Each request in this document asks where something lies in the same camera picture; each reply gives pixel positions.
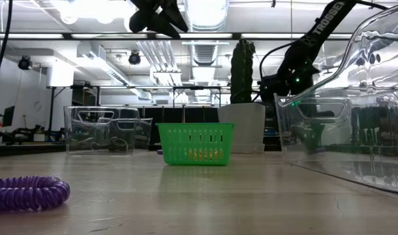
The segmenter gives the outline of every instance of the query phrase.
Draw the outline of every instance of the wooden table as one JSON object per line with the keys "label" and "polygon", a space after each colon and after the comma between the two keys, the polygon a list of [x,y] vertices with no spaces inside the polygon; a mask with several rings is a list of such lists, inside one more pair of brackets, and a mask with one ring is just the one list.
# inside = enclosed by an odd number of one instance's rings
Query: wooden table
{"label": "wooden table", "polygon": [[166,166],[161,155],[0,157],[0,178],[57,176],[60,208],[0,213],[0,234],[398,234],[398,198],[283,164],[234,155],[228,166]]}

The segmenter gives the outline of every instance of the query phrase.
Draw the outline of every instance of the ceiling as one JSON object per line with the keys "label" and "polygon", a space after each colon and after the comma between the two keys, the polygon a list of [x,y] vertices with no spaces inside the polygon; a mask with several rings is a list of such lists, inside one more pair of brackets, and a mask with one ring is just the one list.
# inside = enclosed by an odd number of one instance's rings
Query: ceiling
{"label": "ceiling", "polygon": [[[111,12],[115,19],[108,24],[99,23],[95,16],[89,14],[81,16],[73,24],[63,23],[59,6],[67,3],[67,0],[15,0],[12,17],[11,32],[30,32],[30,33],[107,33],[107,32],[128,32],[125,27],[129,17],[134,13],[135,8],[129,1],[110,0],[107,7],[100,11]],[[178,1],[179,8],[184,15],[183,1]],[[320,16],[325,5],[329,1],[325,0],[277,0],[275,7],[271,7],[271,1],[263,0],[231,0],[226,19],[226,32],[247,32],[247,33],[305,33],[313,25],[316,17]],[[381,0],[375,3],[383,4],[388,7],[396,5],[396,0]],[[3,19],[6,21],[7,4],[0,1],[0,32],[1,32],[1,9],[3,9]],[[368,17],[376,14],[378,10],[370,10],[366,6],[356,6],[353,11],[343,20],[335,33],[351,34],[357,26]],[[222,40],[229,45],[220,46],[217,64],[220,68],[215,70],[214,81],[228,81],[230,75],[230,58],[237,41]],[[259,80],[258,64],[265,53],[287,43],[287,40],[256,40],[256,55],[253,59],[253,79]],[[76,67],[76,80],[88,80],[93,84],[111,85],[111,78],[98,67],[85,61],[76,53],[77,46],[81,43],[76,40],[12,40],[8,45],[14,50],[33,49],[35,58],[42,66],[50,66],[52,58],[38,56],[38,49],[51,49],[55,53],[53,56],[67,60],[68,63]],[[102,46],[107,52],[107,60],[115,65],[136,85],[152,85],[148,78],[150,64],[141,53],[141,63],[130,65],[128,58],[131,50],[139,50],[134,40],[95,40],[92,42],[94,47]],[[344,52],[346,41],[327,41],[322,51],[318,55],[317,63],[321,64],[326,57],[334,57]],[[192,81],[190,50],[188,46],[182,45],[182,40],[172,41],[172,49],[178,68],[181,70],[181,80],[183,82]],[[279,50],[264,63],[265,74],[276,73],[283,60],[286,51]]]}

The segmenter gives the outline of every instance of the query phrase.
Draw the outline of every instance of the purple coiled cord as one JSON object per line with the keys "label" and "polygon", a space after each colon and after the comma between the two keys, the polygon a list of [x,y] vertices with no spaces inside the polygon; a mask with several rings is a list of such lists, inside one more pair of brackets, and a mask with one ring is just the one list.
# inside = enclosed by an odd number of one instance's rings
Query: purple coiled cord
{"label": "purple coiled cord", "polygon": [[56,208],[70,196],[70,186],[57,177],[0,179],[0,212]]}

